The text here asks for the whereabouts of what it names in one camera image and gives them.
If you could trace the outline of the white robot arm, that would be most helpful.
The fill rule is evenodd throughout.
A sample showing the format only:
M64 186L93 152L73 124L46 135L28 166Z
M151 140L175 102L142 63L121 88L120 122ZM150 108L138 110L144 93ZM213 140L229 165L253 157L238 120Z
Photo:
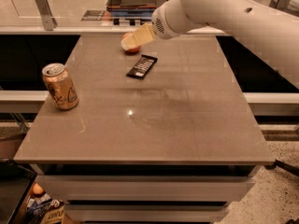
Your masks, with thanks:
M168 0L121 46L134 49L207 26L231 35L299 88L298 17L253 0Z

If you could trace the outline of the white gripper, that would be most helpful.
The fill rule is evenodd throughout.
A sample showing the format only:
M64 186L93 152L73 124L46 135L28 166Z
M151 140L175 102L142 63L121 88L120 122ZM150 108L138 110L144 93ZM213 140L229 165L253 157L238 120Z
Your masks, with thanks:
M140 46L153 41L155 35L161 39L171 39L206 26L188 17L180 0L168 0L159 6L152 13L151 24L145 23L132 32Z

